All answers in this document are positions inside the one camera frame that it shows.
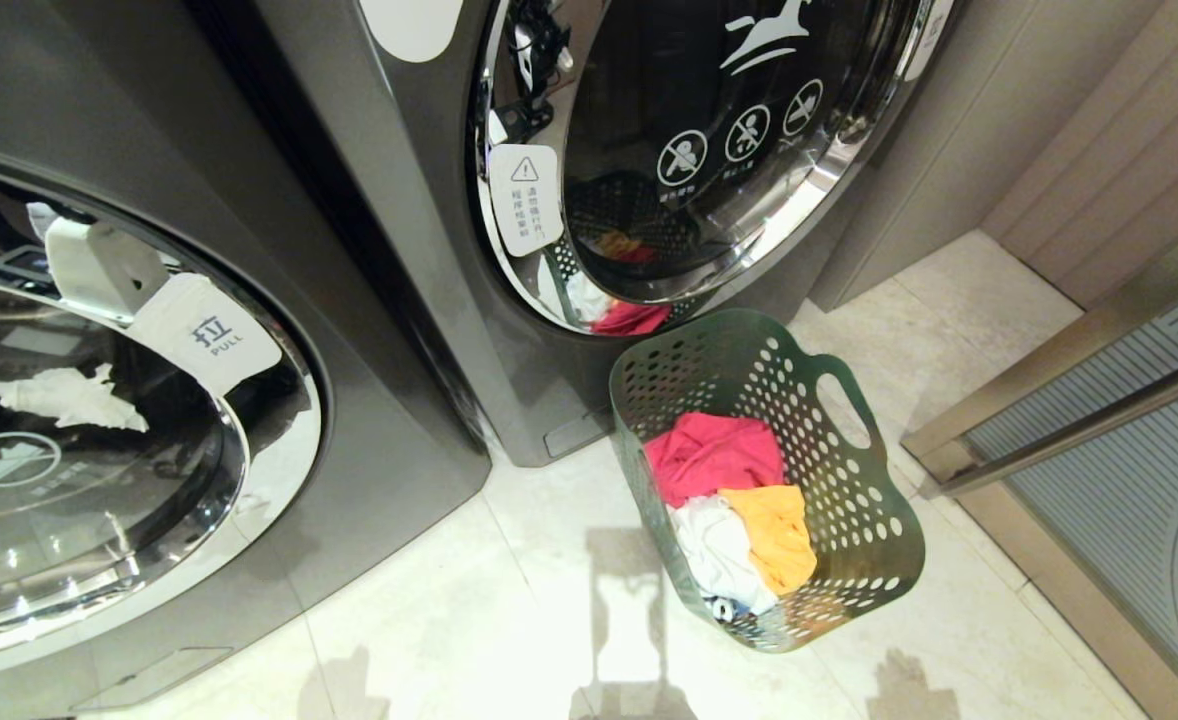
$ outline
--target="warning label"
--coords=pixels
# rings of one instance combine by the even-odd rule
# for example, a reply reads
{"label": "warning label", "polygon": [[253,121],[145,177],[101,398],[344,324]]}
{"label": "warning label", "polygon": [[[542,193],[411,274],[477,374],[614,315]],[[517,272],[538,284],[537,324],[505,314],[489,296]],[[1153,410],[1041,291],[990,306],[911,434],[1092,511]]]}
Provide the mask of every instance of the warning label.
{"label": "warning label", "polygon": [[499,145],[489,163],[505,251],[521,258],[562,237],[557,152],[544,145]]}

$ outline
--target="glass door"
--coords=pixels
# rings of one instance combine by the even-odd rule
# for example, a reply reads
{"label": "glass door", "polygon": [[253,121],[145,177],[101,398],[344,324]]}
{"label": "glass door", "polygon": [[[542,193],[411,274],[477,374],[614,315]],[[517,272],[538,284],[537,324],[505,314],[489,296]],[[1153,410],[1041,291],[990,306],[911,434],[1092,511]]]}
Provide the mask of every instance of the glass door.
{"label": "glass door", "polygon": [[949,6],[501,4],[474,140],[507,277],[587,333],[697,313],[841,191]]}
{"label": "glass door", "polygon": [[313,464],[300,351],[264,306],[146,236],[0,179],[2,666],[200,582]]}

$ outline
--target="green plastic basket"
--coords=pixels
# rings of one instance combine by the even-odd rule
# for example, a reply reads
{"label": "green plastic basket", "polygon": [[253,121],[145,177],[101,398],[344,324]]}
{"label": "green plastic basket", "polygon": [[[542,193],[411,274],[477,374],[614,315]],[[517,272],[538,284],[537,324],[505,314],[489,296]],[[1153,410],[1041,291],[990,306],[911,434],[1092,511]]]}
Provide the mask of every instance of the green plastic basket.
{"label": "green plastic basket", "polygon": [[[868,429],[852,445],[818,401],[833,375]],[[630,346],[611,371],[620,464],[682,603],[755,650],[787,652],[916,583],[926,560],[922,527],[891,483],[887,450],[868,402],[842,361],[807,355],[766,315],[723,310]],[[704,607],[673,533],[643,443],[680,415],[759,418],[775,430],[789,482],[803,489],[816,574],[773,609],[717,623]]]}

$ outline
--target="dark gray appliance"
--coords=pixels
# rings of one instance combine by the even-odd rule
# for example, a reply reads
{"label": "dark gray appliance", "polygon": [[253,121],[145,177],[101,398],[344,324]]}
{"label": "dark gray appliance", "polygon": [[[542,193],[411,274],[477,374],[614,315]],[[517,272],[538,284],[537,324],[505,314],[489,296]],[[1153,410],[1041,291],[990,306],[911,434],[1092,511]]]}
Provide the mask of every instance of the dark gray appliance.
{"label": "dark gray appliance", "polygon": [[146,700],[483,445],[180,4],[0,4],[0,719]]}
{"label": "dark gray appliance", "polygon": [[289,124],[333,147],[416,322],[540,465],[609,427],[630,336],[795,313],[954,4],[196,5],[270,117],[313,114]]}

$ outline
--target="red clothing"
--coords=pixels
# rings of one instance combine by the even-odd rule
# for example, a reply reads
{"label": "red clothing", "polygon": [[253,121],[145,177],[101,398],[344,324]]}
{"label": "red clothing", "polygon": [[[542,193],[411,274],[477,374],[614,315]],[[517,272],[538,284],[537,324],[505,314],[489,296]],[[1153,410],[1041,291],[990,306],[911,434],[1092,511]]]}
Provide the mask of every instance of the red clothing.
{"label": "red clothing", "polygon": [[661,326],[673,311],[670,305],[634,305],[630,302],[616,302],[602,319],[590,328],[595,333],[653,333]]}
{"label": "red clothing", "polygon": [[780,445],[762,420],[688,412],[644,450],[661,498],[673,507],[722,488],[785,484]]}

